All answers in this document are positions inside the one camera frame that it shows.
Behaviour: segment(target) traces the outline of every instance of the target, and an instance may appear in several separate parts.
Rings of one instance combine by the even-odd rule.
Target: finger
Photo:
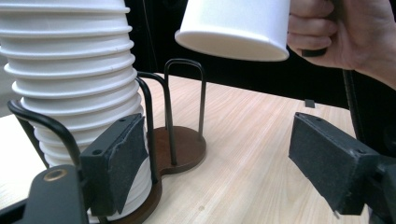
[[[325,19],[307,19],[293,15],[289,16],[289,33],[297,35],[333,35],[337,32],[337,25]]]
[[[334,11],[330,0],[291,0],[290,14],[304,18],[324,18]]]
[[[328,36],[296,35],[288,33],[288,45],[293,49],[325,49],[332,44]]]

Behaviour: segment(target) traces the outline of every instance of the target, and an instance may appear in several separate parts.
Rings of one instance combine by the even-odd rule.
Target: table surface
[[[154,126],[164,125],[163,91],[150,86]],[[170,77],[174,125],[198,129],[201,83]],[[208,83],[205,159],[193,169],[163,176],[163,196],[145,223],[368,223],[335,216],[289,159],[295,112],[326,119],[354,135],[349,111]],[[27,197],[44,169],[13,116],[0,119],[0,209]]]

